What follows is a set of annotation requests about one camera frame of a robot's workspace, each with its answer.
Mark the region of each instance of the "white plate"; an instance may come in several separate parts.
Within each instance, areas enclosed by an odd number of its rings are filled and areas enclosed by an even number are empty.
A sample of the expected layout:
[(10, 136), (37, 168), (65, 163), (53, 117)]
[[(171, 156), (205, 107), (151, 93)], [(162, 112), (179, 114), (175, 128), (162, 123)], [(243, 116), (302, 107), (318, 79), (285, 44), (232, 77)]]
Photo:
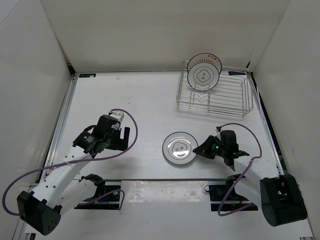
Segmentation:
[(219, 81), (219, 71), (211, 63), (195, 64), (188, 72), (189, 85), (199, 91), (207, 91), (215, 87)]
[(197, 147), (197, 140), (192, 135), (178, 131), (166, 137), (162, 145), (162, 152), (169, 162), (183, 165), (195, 158), (196, 154), (192, 151)]
[(197, 55), (194, 55), (190, 61), (188, 62), (188, 65), (186, 67), (187, 69), (187, 72), (190, 71), (190, 69), (195, 65), (195, 64), (199, 64), (199, 63), (209, 63), (209, 64), (212, 64), (214, 65), (218, 71), (219, 71), (219, 74), (221, 73), (221, 70), (222, 70), (222, 63), (220, 61), (220, 59), (212, 54), (212, 53), (209, 53), (209, 52), (202, 52), (202, 53), (199, 53)]

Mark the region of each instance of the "metal dish rack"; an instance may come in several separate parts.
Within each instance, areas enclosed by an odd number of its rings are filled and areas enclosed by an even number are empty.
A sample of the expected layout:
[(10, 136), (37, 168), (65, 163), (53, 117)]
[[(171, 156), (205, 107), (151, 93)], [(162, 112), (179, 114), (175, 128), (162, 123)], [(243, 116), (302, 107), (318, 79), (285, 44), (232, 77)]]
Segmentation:
[[(216, 118), (243, 119), (254, 108), (252, 86), (246, 69), (222, 69), (219, 82), (211, 90), (198, 91), (188, 83), (188, 61), (181, 67), (176, 102), (181, 112)], [(245, 72), (228, 75), (224, 71)]]

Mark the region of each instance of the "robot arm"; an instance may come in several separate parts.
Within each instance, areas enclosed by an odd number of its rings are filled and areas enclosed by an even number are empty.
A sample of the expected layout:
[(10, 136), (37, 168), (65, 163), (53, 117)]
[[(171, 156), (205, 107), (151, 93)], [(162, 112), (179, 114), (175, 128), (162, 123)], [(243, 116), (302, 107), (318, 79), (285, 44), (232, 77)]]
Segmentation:
[[(19, 216), (43, 235), (51, 233), (61, 216), (80, 202), (93, 196), (99, 197), (105, 181), (90, 174), (70, 184), (90, 159), (104, 149), (124, 151), (128, 148), (130, 128), (125, 127), (120, 138), (123, 112), (115, 111), (100, 117), (97, 125), (87, 127), (73, 142), (63, 159), (67, 165), (55, 168), (50, 175), (31, 192), (21, 192), (17, 197)], [(86, 159), (70, 164), (74, 160)]]
[[(236, 134), (231, 130), (221, 131), (220, 139), (209, 136), (193, 152), (208, 159), (220, 156), (227, 166), (238, 173), (243, 173), (248, 167), (248, 162), (239, 157), (249, 154), (239, 150)], [(229, 177), (230, 180), (226, 182), (228, 189), (239, 176)], [(261, 161), (252, 163), (244, 178), (234, 186), (234, 191), (262, 209), (265, 219), (273, 227), (304, 220), (308, 216), (295, 178), (290, 174), (279, 175), (275, 169), (268, 169)]]

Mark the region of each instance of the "metal strip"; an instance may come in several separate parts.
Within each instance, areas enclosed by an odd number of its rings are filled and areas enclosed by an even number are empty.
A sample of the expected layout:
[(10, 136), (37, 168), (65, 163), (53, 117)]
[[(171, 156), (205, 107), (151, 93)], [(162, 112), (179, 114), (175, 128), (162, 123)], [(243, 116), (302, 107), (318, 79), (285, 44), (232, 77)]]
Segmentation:
[[(52, 165), (53, 160), (54, 160), (55, 156), (57, 155), (57, 147), (58, 147), (59, 139), (60, 139), (61, 133), (63, 132), (63, 129), (66, 124), (66, 117), (68, 116), (68, 113), (69, 113), (69, 109), (70, 109), (72, 97), (75, 92), (77, 80), (78, 80), (78, 75), (72, 76), (70, 84), (69, 84), (68, 89), (66, 91), (66, 94), (64, 96), (63, 104), (62, 104), (59, 118), (58, 118), (55, 130), (54, 130), (54, 134), (53, 134), (52, 141), (51, 141), (51, 144), (49, 147), (49, 151), (48, 151), (47, 157), (45, 159), (44, 167)], [(40, 180), (45, 179), (46, 172), (47, 171), (42, 172)]]
[(282, 166), (281, 166), (280, 159), (279, 159), (279, 156), (278, 156), (278, 154), (277, 154), (277, 150), (276, 150), (274, 141), (272, 140), (272, 136), (271, 136), (271, 133), (270, 133), (270, 130), (269, 130), (269, 127), (268, 127), (268, 123), (267, 123), (265, 114), (264, 114), (263, 111), (262, 111), (261, 103), (260, 103), (260, 101), (259, 101), (259, 99), (260, 99), (260, 98), (259, 98), (259, 89), (258, 89), (258, 87), (257, 87), (257, 90), (256, 90), (256, 89), (253, 87), (253, 86), (254, 86), (254, 83), (253, 83), (252, 78), (251, 78), (250, 75), (248, 76), (248, 81), (250, 82), (251, 92), (252, 92), (252, 95), (253, 95), (253, 97), (254, 97), (256, 106), (257, 106), (257, 108), (258, 108), (258, 111), (259, 111), (261, 120), (262, 120), (262, 122), (263, 122), (264, 130), (267, 132), (268, 141), (269, 141), (269, 143), (271, 144), (271, 151), (272, 151), (273, 159), (275, 159), (275, 164), (276, 164), (276, 166), (277, 166), (277, 168), (278, 168), (279, 174), (283, 175), (283, 174), (285, 174), (285, 173), (284, 173), (284, 170), (283, 170), (283, 168), (282, 168)]

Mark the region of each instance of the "white wall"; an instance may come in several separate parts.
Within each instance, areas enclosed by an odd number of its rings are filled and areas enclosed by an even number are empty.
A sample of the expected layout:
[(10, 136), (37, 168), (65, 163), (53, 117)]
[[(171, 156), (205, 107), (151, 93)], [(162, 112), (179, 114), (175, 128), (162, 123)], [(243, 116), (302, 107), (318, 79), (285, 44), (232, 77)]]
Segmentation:
[(320, 1), (292, 0), (255, 80), (320, 239)]
[[(40, 0), (17, 2), (0, 1), (1, 194), (16, 177), (43, 164), (70, 82)], [(26, 177), (9, 192), (12, 211), (30, 182)], [(0, 207), (0, 239), (12, 239), (18, 219)]]
[(180, 69), (199, 52), (252, 69), (290, 0), (41, 0), (77, 71)]

